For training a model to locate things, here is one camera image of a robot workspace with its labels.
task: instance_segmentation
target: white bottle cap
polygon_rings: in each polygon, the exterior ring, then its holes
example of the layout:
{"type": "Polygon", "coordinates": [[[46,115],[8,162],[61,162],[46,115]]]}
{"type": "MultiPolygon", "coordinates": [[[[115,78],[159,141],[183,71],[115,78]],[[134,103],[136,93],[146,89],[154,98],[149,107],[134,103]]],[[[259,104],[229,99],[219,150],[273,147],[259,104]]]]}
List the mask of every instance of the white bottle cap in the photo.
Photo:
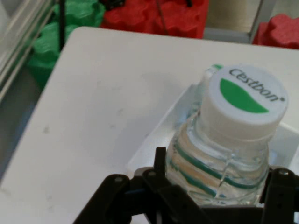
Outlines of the white bottle cap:
{"type": "Polygon", "coordinates": [[[212,76],[200,120],[214,139],[265,139],[275,132],[287,105],[286,90],[268,72],[248,65],[228,66],[212,76]]]}

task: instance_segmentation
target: green stripe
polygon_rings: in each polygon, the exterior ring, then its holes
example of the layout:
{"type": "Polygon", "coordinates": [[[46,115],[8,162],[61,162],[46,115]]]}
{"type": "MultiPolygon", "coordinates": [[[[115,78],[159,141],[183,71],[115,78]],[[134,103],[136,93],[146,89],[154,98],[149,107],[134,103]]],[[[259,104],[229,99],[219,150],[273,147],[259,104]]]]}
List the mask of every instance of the green stripe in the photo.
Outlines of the green stripe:
{"type": "MultiPolygon", "coordinates": [[[[193,156],[190,156],[189,154],[187,154],[179,145],[178,140],[176,140],[174,142],[174,147],[177,149],[178,153],[185,159],[187,160],[189,163],[191,163],[192,165],[194,165],[195,167],[203,170],[204,172],[208,173],[209,175],[221,180],[222,175],[219,174],[218,172],[214,171],[213,169],[209,168],[206,164],[204,164],[203,162],[201,162],[200,160],[194,158],[193,156]]],[[[236,183],[233,180],[229,179],[228,177],[224,178],[224,182],[227,182],[228,184],[237,187],[237,188],[241,188],[241,189],[253,189],[256,188],[260,182],[263,179],[261,179],[257,184],[252,184],[252,185],[247,185],[247,184],[241,184],[241,183],[236,183]]]]}

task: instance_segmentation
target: table surface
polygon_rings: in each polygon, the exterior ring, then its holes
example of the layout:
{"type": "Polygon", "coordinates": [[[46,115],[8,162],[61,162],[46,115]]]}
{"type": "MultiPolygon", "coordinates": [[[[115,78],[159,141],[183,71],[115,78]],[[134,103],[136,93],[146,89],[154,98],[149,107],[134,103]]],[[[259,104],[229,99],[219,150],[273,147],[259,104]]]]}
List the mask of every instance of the table surface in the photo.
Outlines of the table surface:
{"type": "Polygon", "coordinates": [[[299,129],[298,58],[298,50],[76,29],[2,180],[0,223],[72,223],[214,63],[272,72],[289,92],[283,121],[299,129]]]}

